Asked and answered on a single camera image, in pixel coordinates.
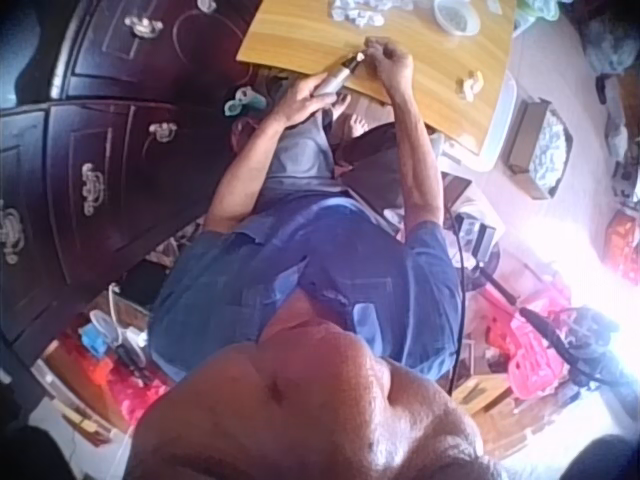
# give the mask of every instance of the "cabinet door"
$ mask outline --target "cabinet door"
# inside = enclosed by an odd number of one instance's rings
[[[230,122],[221,113],[134,106],[125,154],[124,209],[137,236],[209,200],[231,160]]]
[[[2,331],[11,341],[64,284],[43,175],[45,112],[0,118]]]
[[[247,82],[236,54],[248,23],[232,0],[102,0],[73,67],[68,94],[219,106]]]
[[[47,183],[69,282],[104,281],[110,257],[127,243],[120,191],[128,117],[129,107],[119,104],[51,107]]]

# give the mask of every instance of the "ornate drawer pull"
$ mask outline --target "ornate drawer pull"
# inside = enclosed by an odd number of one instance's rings
[[[198,0],[198,8],[204,13],[213,13],[218,8],[215,0]]]
[[[149,133],[156,136],[156,140],[160,143],[167,143],[176,136],[178,126],[173,122],[152,123],[149,125]]]
[[[125,17],[124,24],[131,27],[131,31],[138,38],[156,38],[164,25],[159,20],[149,20],[148,18],[138,18],[134,15]]]
[[[84,197],[84,214],[90,217],[94,214],[96,207],[104,201],[104,177],[100,172],[93,171],[92,163],[85,163],[82,166],[82,196]]]
[[[24,247],[22,220],[15,208],[5,210],[3,200],[0,200],[0,242],[4,244],[4,259],[7,263],[18,263],[16,254]]]

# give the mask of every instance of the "dark wooden cabinet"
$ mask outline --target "dark wooden cabinet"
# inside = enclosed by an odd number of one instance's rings
[[[45,111],[0,118],[2,332],[13,340],[64,284],[44,182]]]
[[[246,2],[218,0],[205,13],[200,3],[208,1],[100,1],[71,68],[67,96],[222,108],[228,91],[251,78],[252,67],[235,60],[250,10]]]
[[[51,107],[47,185],[56,245],[69,282],[109,271],[127,244],[122,228],[122,158],[130,107]]]
[[[129,235],[209,200],[230,159],[230,122],[220,112],[134,105],[122,188]]]
[[[206,212],[233,157],[224,102],[255,74],[235,57],[259,0],[72,1],[39,47],[58,50],[51,102],[0,111],[0,346],[26,366]]]

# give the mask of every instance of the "bare foot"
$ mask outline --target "bare foot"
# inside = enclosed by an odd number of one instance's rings
[[[360,115],[351,115],[344,131],[344,140],[353,140],[369,130],[369,124]]]
[[[339,93],[338,99],[333,105],[331,105],[331,113],[333,114],[333,121],[335,122],[340,115],[342,115],[351,101],[351,95],[348,93]]]

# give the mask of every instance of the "wooden table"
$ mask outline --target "wooden table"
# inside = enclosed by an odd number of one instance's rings
[[[415,58],[415,94],[423,119],[473,151],[482,148],[504,79],[515,0],[500,0],[502,15],[486,0],[471,0],[482,26],[475,37],[447,34],[432,7],[392,9],[382,27],[359,29],[329,17],[329,0],[263,0],[237,59],[306,74],[320,72],[362,48],[368,35],[388,36]],[[484,89],[473,103],[460,99],[457,82],[481,71]],[[349,87],[381,101],[388,98],[379,82],[359,69]]]

